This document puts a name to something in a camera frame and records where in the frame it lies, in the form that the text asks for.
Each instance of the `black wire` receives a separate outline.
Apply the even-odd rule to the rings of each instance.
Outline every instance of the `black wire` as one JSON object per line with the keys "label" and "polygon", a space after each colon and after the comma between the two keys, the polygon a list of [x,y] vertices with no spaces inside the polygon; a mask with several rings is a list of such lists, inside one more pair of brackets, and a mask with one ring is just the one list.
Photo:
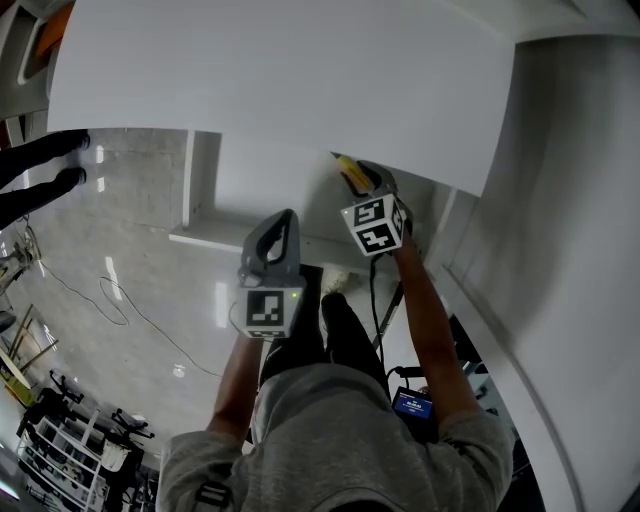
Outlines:
{"label": "black wire", "polygon": [[111,305],[116,308],[116,310],[118,311],[118,313],[120,313],[120,315],[122,316],[122,318],[124,318],[125,323],[119,323],[116,322],[114,320],[112,320],[111,318],[109,318],[104,311],[102,311],[102,309],[100,309],[100,307],[90,298],[85,297],[84,295],[82,295],[78,290],[74,290],[73,288],[71,288],[69,285],[67,285],[67,283],[65,283],[62,279],[60,279],[58,276],[56,276],[53,272],[51,272],[51,269],[49,269],[49,267],[47,267],[44,263],[42,263],[42,266],[47,269],[47,271],[53,276],[54,279],[56,279],[57,281],[59,281],[65,288],[67,288],[68,290],[77,293],[78,295],[80,295],[80,297],[82,297],[83,299],[91,302],[91,304],[93,304],[95,306],[95,308],[100,312],[100,314],[102,316],[104,316],[107,320],[109,320],[112,324],[120,326],[120,327],[125,327],[129,324],[129,319],[126,317],[126,315],[120,310],[120,308],[109,298],[109,296],[107,295],[107,292],[104,291],[104,288],[102,287],[102,281],[108,281],[109,283],[111,283],[113,286],[116,286],[123,294],[124,296],[127,298],[127,301],[129,301],[129,305],[134,309],[134,311],[136,313],[138,313],[138,315],[140,315],[142,317],[143,320],[145,320],[148,324],[152,325],[156,331],[158,331],[160,334],[162,334],[165,338],[167,338],[167,340],[169,341],[169,343],[171,343],[176,349],[178,349],[180,352],[182,352],[182,354],[189,360],[191,361],[191,363],[193,364],[193,366],[195,366],[196,368],[198,368],[199,370],[208,373],[209,375],[212,375],[214,377],[222,377],[220,374],[217,373],[213,373],[210,372],[209,370],[204,369],[202,366],[200,366],[198,363],[196,363],[193,358],[187,354],[184,350],[182,350],[182,348],[180,348],[180,346],[171,339],[171,337],[164,332],[162,329],[160,329],[160,327],[158,327],[156,324],[154,324],[151,320],[149,320],[146,316],[144,316],[140,310],[136,307],[136,305],[133,303],[133,301],[131,300],[131,298],[129,297],[129,294],[125,291],[124,288],[122,288],[122,286],[120,286],[118,283],[116,283],[115,281],[112,281],[111,279],[109,279],[108,277],[104,277],[104,276],[100,276],[99,278],[99,284],[100,284],[100,290],[102,291],[102,294],[105,296],[105,298],[111,303]]}
{"label": "black wire", "polygon": [[229,317],[229,322],[231,323],[231,325],[233,325],[233,328],[238,331],[238,332],[242,332],[240,329],[238,329],[238,326],[236,325],[236,323],[233,321],[233,318],[231,318],[231,311],[233,310],[233,308],[236,305],[236,302],[238,302],[237,300],[234,301],[233,304],[231,304],[231,307],[229,308],[229,313],[227,313],[227,316]]}
{"label": "black wire", "polygon": [[380,362],[382,363],[382,369],[384,370],[384,347],[382,346],[382,334],[380,334],[380,324],[378,323],[378,313],[376,312],[376,295],[375,287],[373,286],[373,280],[376,277],[376,261],[382,257],[382,254],[377,254],[371,258],[371,268],[369,270],[369,288],[371,292],[371,312],[373,313],[373,323],[376,326],[376,335],[378,336],[378,345],[380,346]]}
{"label": "black wire", "polygon": [[[389,380],[389,377],[391,376],[391,374],[393,372],[398,373],[398,370],[402,370],[402,369],[404,369],[404,367],[402,367],[402,366],[396,366],[395,368],[391,368],[391,370],[389,370],[387,372],[387,380]],[[406,386],[407,389],[411,389],[411,386],[409,386],[409,378],[408,377],[404,377],[404,383],[405,383],[405,386]]]}

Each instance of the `black pants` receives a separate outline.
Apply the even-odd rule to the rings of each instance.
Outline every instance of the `black pants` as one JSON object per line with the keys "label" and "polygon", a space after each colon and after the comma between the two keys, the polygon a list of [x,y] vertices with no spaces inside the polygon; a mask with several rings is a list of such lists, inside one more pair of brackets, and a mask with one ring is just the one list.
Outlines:
{"label": "black pants", "polygon": [[[0,189],[27,169],[70,153],[82,143],[86,133],[85,130],[53,133],[28,144],[0,151]],[[49,183],[0,194],[0,230],[66,194],[77,184],[77,179],[65,174]]]}
{"label": "black pants", "polygon": [[[260,385],[280,372],[315,363],[350,366],[377,380],[389,396],[387,378],[367,332],[347,304],[344,295],[326,295],[320,304],[322,269],[302,265],[307,280],[298,318],[290,338],[276,339],[262,367]],[[318,310],[327,327],[325,351],[318,325]]]}

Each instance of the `person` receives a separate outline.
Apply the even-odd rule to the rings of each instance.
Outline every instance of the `person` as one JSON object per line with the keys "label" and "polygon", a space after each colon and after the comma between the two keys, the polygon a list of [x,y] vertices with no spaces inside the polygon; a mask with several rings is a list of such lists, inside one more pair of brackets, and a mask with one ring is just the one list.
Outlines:
{"label": "person", "polygon": [[[406,230],[394,258],[438,442],[417,443],[394,414],[384,369],[341,294],[321,303],[323,350],[321,270],[305,268],[292,335],[272,344],[260,378],[262,341],[238,336],[208,427],[165,446],[157,510],[497,509],[511,481],[512,436],[476,402]],[[255,446],[243,455],[250,421]]]}
{"label": "person", "polygon": [[[71,130],[52,133],[22,146],[0,151],[0,189],[32,167],[75,149],[86,149],[89,144],[87,130]],[[85,170],[72,167],[62,169],[49,183],[0,194],[0,230],[86,181]]]}

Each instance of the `white curved panel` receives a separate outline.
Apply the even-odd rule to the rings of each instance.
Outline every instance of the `white curved panel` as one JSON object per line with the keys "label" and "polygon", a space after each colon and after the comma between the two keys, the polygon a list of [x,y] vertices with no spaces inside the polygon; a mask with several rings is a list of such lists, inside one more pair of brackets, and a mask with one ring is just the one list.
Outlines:
{"label": "white curved panel", "polygon": [[58,59],[49,129],[237,133],[479,195],[513,53],[429,0],[83,0]]}
{"label": "white curved panel", "polygon": [[589,512],[619,510],[638,486],[639,90],[636,39],[519,47],[450,267],[535,388]]}
{"label": "white curved panel", "polygon": [[450,272],[444,267],[436,276],[436,288],[450,302],[480,354],[504,401],[536,475],[546,510],[583,510],[575,474],[565,448],[525,371],[482,318]]}
{"label": "white curved panel", "polygon": [[447,0],[516,43],[577,35],[640,36],[626,0]]}

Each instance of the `white shelf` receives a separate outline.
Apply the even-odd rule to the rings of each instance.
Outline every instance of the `white shelf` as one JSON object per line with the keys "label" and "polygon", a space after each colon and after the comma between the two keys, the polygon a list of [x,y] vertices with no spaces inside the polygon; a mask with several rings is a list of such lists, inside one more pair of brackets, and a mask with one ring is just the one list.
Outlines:
{"label": "white shelf", "polygon": [[[419,246],[428,249],[444,205],[455,189],[428,178],[389,169],[403,202],[414,215]],[[293,147],[250,137],[190,131],[183,181],[182,225],[176,242],[232,254],[268,216],[291,208],[300,223],[301,263],[339,267],[369,275],[370,259],[352,239],[341,210],[356,198],[329,151]],[[397,279],[390,258],[378,272]]]}
{"label": "white shelf", "polygon": [[50,480],[49,478],[47,478],[47,475],[46,475],[45,473],[42,473],[38,468],[34,467],[32,464],[30,464],[29,462],[27,462],[26,460],[24,460],[24,459],[22,459],[22,458],[21,458],[20,460],[22,460],[22,462],[23,462],[23,463],[25,463],[25,464],[26,464],[27,466],[29,466],[33,471],[35,471],[38,475],[40,475],[42,478],[44,478],[44,479],[45,479],[45,480],[46,480],[50,485],[52,485],[53,487],[55,487],[55,488],[56,488],[56,490],[57,490],[60,494],[64,495],[66,498],[68,498],[69,500],[71,500],[72,502],[74,502],[74,503],[75,503],[76,505],[78,505],[79,507],[82,507],[82,508],[86,508],[86,507],[87,507],[87,503],[83,503],[83,502],[81,502],[80,500],[78,500],[77,498],[74,498],[73,496],[71,496],[67,491],[64,491],[64,490],[60,487],[60,485],[59,485],[57,482],[55,482],[55,481]]}
{"label": "white shelf", "polygon": [[87,455],[88,457],[91,457],[93,460],[95,460],[96,462],[100,463],[100,461],[102,460],[102,457],[100,457],[100,455],[98,455],[97,453],[92,452],[91,450],[89,450],[89,448],[87,448],[86,446],[84,446],[80,441],[78,441],[77,439],[75,439],[74,437],[72,437],[71,435],[67,434],[64,430],[61,430],[59,427],[55,426],[53,423],[51,423],[47,418],[44,418],[44,421],[51,427],[53,428],[55,431],[57,431],[62,437],[64,437],[64,439],[69,442],[71,445],[73,445],[73,447],[78,450],[79,452],[84,453],[85,455]]}
{"label": "white shelf", "polygon": [[[54,430],[55,437],[53,440],[47,439],[40,432],[40,430],[42,430],[43,427],[51,428]],[[98,494],[97,486],[98,485],[104,486],[105,480],[103,477],[101,477],[98,474],[101,466],[100,457],[97,454],[93,453],[91,450],[89,450],[86,446],[83,446],[77,439],[74,439],[68,433],[64,432],[60,427],[57,427],[56,425],[54,425],[47,418],[43,418],[43,420],[37,425],[36,434],[38,435],[38,437],[44,440],[45,443],[47,443],[47,445],[55,448],[58,452],[64,455],[67,458],[67,463],[69,465],[75,465],[75,467],[82,468],[83,470],[89,472],[89,474],[91,475],[91,485],[87,487],[86,485],[83,485],[79,483],[77,480],[75,480],[74,478],[72,478],[71,475],[68,475],[64,473],[62,470],[60,470],[56,466],[56,464],[54,464],[53,461],[48,460],[47,457],[43,456],[41,453],[38,452],[38,450],[33,446],[34,444],[33,439],[29,439],[29,436],[26,433],[22,437],[22,439],[20,440],[20,444],[18,445],[18,455],[20,459],[25,464],[27,464],[32,470],[34,470],[37,474],[39,474],[43,479],[45,479],[52,486],[54,486],[56,490],[59,491],[62,495],[67,497],[73,503],[82,507],[85,512],[88,511],[89,509],[101,510],[102,503],[104,502],[104,496],[100,496]],[[85,455],[91,458],[92,460],[95,460],[97,463],[96,468],[90,469],[88,466],[86,466],[85,464],[77,460],[74,454],[67,453],[64,450],[64,448],[61,446],[56,446],[55,441],[60,438],[64,443],[67,443],[67,445],[69,445],[72,448],[72,450],[76,450],[78,453]],[[57,473],[60,473],[64,477],[64,481],[63,482],[56,481],[55,479],[50,477],[50,475],[47,472],[40,471],[38,468],[36,468],[33,464],[35,455],[30,455],[26,453],[27,448],[29,448],[38,457],[40,457],[47,464],[48,467],[52,466],[53,467],[53,470],[51,470],[52,472],[55,471]],[[65,489],[67,485],[71,486],[71,489]],[[78,496],[74,496],[73,491],[78,491],[78,490],[80,490],[80,493],[82,493],[83,496],[86,496],[84,499]]]}
{"label": "white shelf", "polygon": [[46,437],[44,437],[40,432],[36,431],[36,434],[38,435],[38,437],[40,437],[41,439],[44,440],[45,443],[47,443],[49,446],[53,446],[56,450],[58,450],[62,455],[64,455],[65,457],[70,457],[71,459],[73,459],[74,463],[77,464],[78,466],[86,469],[87,471],[89,471],[90,473],[93,473],[94,475],[97,474],[98,472],[98,468],[96,468],[95,470],[88,468],[87,466],[85,466],[84,464],[82,464],[82,462],[79,462],[77,459],[74,459],[73,457],[71,457],[71,454],[65,452],[62,448],[60,448],[59,446],[56,446],[55,444],[53,444],[51,441],[49,441]]}
{"label": "white shelf", "polygon": [[33,446],[33,444],[31,444],[31,445],[25,444],[23,448],[27,448],[27,447],[30,448],[33,453],[35,453],[38,457],[40,457],[43,461],[45,461],[49,466],[53,467],[53,469],[55,469],[58,473],[60,473],[64,478],[66,478],[67,480],[70,480],[71,482],[76,484],[78,487],[80,487],[80,488],[84,489],[85,491],[89,492],[89,488],[88,487],[85,487],[84,485],[82,485],[77,480],[74,480],[73,478],[71,478],[71,475],[68,475],[67,473],[62,471],[60,468],[58,468],[58,466],[55,465],[54,461],[47,460],[47,458],[44,455],[42,455],[40,452],[38,452],[38,450]]}

